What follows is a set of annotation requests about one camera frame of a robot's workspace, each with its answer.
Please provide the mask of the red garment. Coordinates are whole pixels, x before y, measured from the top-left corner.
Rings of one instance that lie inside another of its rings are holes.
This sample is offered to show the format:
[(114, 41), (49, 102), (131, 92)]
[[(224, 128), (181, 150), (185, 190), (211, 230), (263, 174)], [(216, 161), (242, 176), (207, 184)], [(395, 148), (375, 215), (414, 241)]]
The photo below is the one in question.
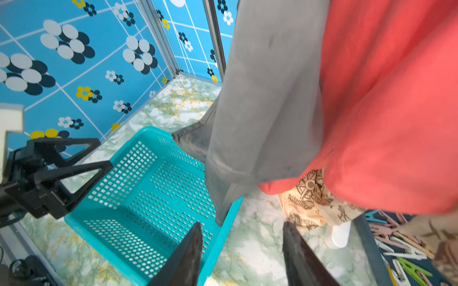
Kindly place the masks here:
[(324, 138), (307, 170), (367, 209), (458, 206), (458, 4), (332, 1), (320, 71)]

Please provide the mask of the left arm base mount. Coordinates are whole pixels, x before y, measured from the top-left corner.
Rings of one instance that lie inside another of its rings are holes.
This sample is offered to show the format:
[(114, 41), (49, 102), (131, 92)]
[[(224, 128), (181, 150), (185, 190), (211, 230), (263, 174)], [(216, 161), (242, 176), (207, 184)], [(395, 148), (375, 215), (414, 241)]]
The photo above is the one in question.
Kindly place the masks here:
[(37, 256), (17, 259), (9, 266), (1, 264), (2, 286), (56, 286), (46, 267)]

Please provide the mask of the beige compass print t-shirt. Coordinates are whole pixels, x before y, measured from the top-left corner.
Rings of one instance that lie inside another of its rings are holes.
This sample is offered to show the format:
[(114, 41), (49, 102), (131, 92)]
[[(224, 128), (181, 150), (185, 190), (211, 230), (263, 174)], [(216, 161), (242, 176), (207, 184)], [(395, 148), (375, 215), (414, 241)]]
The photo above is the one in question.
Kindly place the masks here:
[[(322, 170), (310, 171), (292, 189), (279, 194), (278, 199), (284, 216), (306, 230), (325, 224), (339, 226), (366, 211), (336, 198), (324, 184)], [(433, 252), (443, 244), (457, 250), (458, 211), (420, 214), (410, 222), (396, 226), (393, 231), (421, 240)]]

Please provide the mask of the dark grey garment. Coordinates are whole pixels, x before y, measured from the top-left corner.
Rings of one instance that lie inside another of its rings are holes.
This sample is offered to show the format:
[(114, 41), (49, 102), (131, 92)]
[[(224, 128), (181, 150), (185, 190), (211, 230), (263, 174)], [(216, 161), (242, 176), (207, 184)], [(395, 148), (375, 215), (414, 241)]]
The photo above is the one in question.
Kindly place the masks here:
[(239, 3), (217, 99), (203, 118), (172, 135), (205, 165), (218, 225), (247, 192), (301, 176), (318, 155), (329, 7), (329, 1)]

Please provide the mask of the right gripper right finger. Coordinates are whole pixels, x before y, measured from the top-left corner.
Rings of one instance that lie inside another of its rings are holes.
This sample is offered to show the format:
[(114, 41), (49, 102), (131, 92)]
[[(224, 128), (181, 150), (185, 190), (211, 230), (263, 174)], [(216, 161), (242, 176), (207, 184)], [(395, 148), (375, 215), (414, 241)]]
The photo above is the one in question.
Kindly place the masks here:
[(283, 224), (283, 254), (289, 286), (339, 286), (290, 221)]

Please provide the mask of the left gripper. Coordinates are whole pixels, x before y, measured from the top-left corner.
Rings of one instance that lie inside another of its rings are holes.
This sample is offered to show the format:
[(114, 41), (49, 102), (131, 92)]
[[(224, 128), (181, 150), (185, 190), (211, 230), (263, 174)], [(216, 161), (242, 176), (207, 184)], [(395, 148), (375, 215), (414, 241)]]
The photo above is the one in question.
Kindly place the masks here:
[[(1, 182), (1, 226), (36, 218), (64, 217), (113, 168), (110, 161), (74, 166), (101, 142), (97, 138), (39, 138), (27, 142), (31, 150), (12, 151)], [(63, 157), (67, 149), (76, 153)]]

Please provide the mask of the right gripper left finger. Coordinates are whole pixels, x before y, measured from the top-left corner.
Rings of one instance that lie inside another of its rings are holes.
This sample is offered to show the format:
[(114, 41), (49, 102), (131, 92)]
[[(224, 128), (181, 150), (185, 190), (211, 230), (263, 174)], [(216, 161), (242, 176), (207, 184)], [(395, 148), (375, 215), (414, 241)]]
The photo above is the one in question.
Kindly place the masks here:
[(148, 286), (196, 286), (202, 261), (202, 226), (195, 223)]

